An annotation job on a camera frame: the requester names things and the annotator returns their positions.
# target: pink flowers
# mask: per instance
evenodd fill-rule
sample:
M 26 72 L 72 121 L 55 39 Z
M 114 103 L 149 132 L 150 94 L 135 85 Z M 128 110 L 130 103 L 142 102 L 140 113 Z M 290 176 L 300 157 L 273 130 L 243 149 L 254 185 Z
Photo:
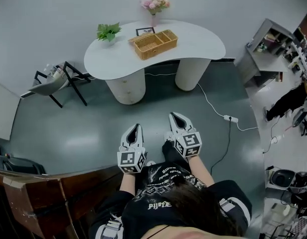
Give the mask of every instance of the pink flowers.
M 141 0 L 141 6 L 147 9 L 152 15 L 161 12 L 162 9 L 170 7 L 169 0 Z

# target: power cord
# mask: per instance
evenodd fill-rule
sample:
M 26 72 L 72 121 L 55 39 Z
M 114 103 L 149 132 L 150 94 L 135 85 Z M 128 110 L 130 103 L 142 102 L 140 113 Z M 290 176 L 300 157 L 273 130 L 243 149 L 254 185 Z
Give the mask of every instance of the power cord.
M 270 145 L 269 145 L 269 148 L 268 148 L 267 151 L 262 152 L 263 154 L 267 153 L 267 152 L 270 150 L 271 144 L 272 144 L 272 140 L 273 140 L 274 138 L 275 138 L 275 139 L 277 140 L 277 142 L 278 142 L 277 137 L 276 137 L 276 136 L 272 136 L 272 129 L 273 129 L 273 127 L 279 122 L 279 120 L 280 120 L 280 117 L 278 118 L 278 121 L 271 127 L 271 141 L 270 141 Z
M 174 74 L 176 74 L 176 73 L 172 73 L 172 74 L 150 74 L 150 73 L 146 73 L 145 75 L 151 75 L 151 76 L 167 76 L 167 75 L 174 75 Z M 209 100 L 208 100 L 208 98 L 207 98 L 207 95 L 206 95 L 206 93 L 204 92 L 202 86 L 201 86 L 199 83 L 197 83 L 197 85 L 200 87 L 201 91 L 202 91 L 203 94 L 204 94 L 205 99 L 207 100 L 208 104 L 211 105 L 211 107 L 213 108 L 214 112 L 215 112 L 217 115 L 219 115 L 219 116 L 221 116 L 221 117 L 224 118 L 224 115 L 221 115 L 220 113 L 218 113 L 218 112 L 216 111 L 216 109 L 214 108 L 214 106 L 212 105 L 212 103 L 209 102 Z M 251 127 L 251 128 L 240 129 L 238 123 L 236 123 L 236 124 L 237 124 L 238 129 L 239 129 L 240 131 L 242 131 L 242 132 L 243 132 L 243 131 L 246 131 L 246 130 L 251 130 L 251 129 L 256 129 L 256 128 L 258 128 L 257 126 L 255 126 L 255 127 Z
M 231 117 L 230 117 L 229 119 L 230 119 L 230 121 L 229 121 L 229 140 L 228 140 L 227 149 L 226 149 L 224 155 L 223 155 L 217 162 L 215 162 L 214 165 L 211 167 L 211 169 L 210 169 L 210 175 L 212 175 L 212 169 L 213 169 L 213 167 L 216 166 L 218 163 L 220 163 L 220 162 L 224 159 L 224 157 L 228 154 L 229 145 L 230 145 Z
M 282 198 L 283 198 L 284 193 L 285 193 L 286 191 L 288 191 L 288 189 L 286 189 L 285 191 L 283 191 L 283 193 L 282 193 L 282 195 L 281 195 L 281 198 L 280 198 L 281 205 L 289 205 L 291 208 L 298 209 L 298 208 L 296 208 L 296 207 L 294 207 L 294 206 L 291 206 L 291 204 L 288 204 L 288 203 L 283 204 L 283 203 L 282 203 Z
M 84 80 L 84 78 L 79 78 L 78 76 L 72 77 L 72 79 Z

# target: wicker basket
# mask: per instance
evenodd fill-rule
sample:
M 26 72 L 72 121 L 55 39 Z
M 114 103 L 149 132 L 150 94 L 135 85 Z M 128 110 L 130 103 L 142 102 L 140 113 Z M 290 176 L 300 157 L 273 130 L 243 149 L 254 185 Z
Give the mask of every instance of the wicker basket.
M 165 30 L 135 41 L 135 51 L 142 60 L 146 60 L 174 48 L 177 41 L 178 37 L 171 30 Z

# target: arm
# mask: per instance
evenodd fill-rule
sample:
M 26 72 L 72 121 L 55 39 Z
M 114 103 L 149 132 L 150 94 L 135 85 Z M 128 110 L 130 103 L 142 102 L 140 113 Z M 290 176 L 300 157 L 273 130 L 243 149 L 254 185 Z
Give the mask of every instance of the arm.
M 125 173 L 119 190 L 129 192 L 135 196 L 135 181 L 136 177 L 134 174 Z
M 205 168 L 204 164 L 202 163 L 198 155 L 193 157 L 188 157 L 188 161 L 191 173 L 193 174 L 194 177 L 198 178 L 208 187 L 214 184 L 214 180 L 211 174 L 209 173 L 207 168 Z

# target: white wall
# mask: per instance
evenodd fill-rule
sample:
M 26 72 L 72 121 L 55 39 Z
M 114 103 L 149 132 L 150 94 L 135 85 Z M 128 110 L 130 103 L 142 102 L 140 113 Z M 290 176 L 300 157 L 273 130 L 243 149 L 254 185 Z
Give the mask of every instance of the white wall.
M 0 85 L 0 138 L 9 140 L 19 97 Z
M 267 17 L 294 31 L 307 0 L 170 0 L 160 16 L 208 28 L 235 58 Z M 0 83 L 18 95 L 47 63 L 83 58 L 98 23 L 145 17 L 139 0 L 0 0 Z

